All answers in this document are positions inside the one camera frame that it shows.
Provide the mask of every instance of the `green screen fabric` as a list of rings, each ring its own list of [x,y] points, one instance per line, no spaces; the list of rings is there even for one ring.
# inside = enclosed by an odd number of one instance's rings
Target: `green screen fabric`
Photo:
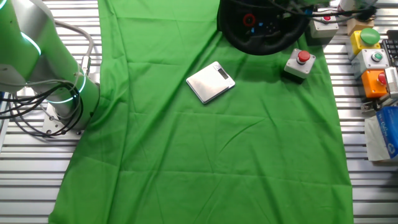
[[[215,0],[99,0],[101,99],[50,223],[353,223],[321,47],[268,56],[216,31]],[[281,78],[293,48],[317,56]],[[203,105],[186,79],[218,61],[236,86]]]

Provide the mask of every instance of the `table surface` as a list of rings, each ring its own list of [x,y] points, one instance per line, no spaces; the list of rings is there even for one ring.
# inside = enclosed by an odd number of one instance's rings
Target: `table surface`
[[[90,77],[100,80],[101,36],[96,1],[45,1],[54,18],[78,26],[93,36]],[[398,29],[398,8],[380,9],[375,29],[386,39]],[[364,119],[358,87],[350,70],[345,41],[347,27],[340,26],[324,46],[335,93],[341,130],[353,185],[355,223],[398,223],[398,164],[373,164],[366,155]],[[81,62],[88,41],[73,31],[57,28],[73,56]],[[45,115],[35,110],[25,118],[38,128]],[[0,223],[47,223],[77,140],[44,141],[24,134],[10,122],[0,153]]]

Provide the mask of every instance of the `metal bracket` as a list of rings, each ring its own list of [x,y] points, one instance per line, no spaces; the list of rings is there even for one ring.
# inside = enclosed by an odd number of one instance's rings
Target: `metal bracket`
[[[84,75],[90,74],[90,67],[91,67],[91,57],[83,56],[81,60],[81,69],[85,73]]]
[[[374,109],[374,102],[370,101],[361,105],[361,111],[363,115],[375,116],[376,110]]]
[[[61,122],[54,120],[54,118],[57,117],[57,114],[55,113],[53,106],[51,104],[47,105],[47,113],[51,115],[51,117],[48,116],[45,117],[42,129],[43,132],[50,134],[58,131],[60,128],[63,127],[63,124]],[[45,138],[45,139],[47,141],[79,140],[83,132],[84,131],[71,130],[65,133],[64,135],[59,135],[53,138]]]

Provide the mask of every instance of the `steering wheel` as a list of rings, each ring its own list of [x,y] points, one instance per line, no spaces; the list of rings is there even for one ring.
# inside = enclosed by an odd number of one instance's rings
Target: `steering wheel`
[[[310,22],[305,16],[284,17],[283,10],[270,5],[246,7],[231,0],[220,1],[217,21],[228,42],[251,55],[270,55],[286,49]]]

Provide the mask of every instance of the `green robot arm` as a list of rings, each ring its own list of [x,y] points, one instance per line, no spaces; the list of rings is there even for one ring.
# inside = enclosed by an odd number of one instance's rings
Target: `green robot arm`
[[[19,29],[14,7],[10,0],[0,3],[0,80],[23,85],[29,79],[41,51]],[[17,91],[21,87],[0,85],[4,91]]]

